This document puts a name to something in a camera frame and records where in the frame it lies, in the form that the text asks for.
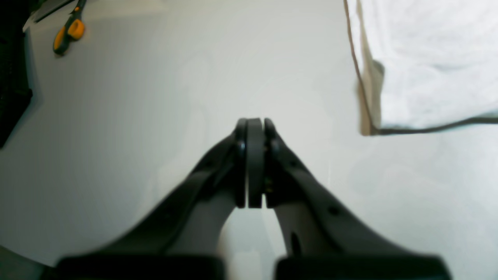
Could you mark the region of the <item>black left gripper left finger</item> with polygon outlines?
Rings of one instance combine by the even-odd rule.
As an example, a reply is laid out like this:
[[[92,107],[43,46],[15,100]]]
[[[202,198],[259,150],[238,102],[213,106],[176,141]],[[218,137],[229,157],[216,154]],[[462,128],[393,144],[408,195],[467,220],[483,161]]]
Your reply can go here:
[[[247,119],[214,145],[142,222],[95,252],[61,259],[59,280],[224,280],[219,234],[243,207]]]

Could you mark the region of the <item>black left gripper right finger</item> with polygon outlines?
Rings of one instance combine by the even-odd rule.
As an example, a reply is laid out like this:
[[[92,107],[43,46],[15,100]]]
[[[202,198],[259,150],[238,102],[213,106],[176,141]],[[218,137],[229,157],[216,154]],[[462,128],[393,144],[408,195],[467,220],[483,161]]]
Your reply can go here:
[[[370,229],[323,187],[270,119],[248,120],[248,206],[274,210],[288,255],[276,280],[450,280],[443,260]]]

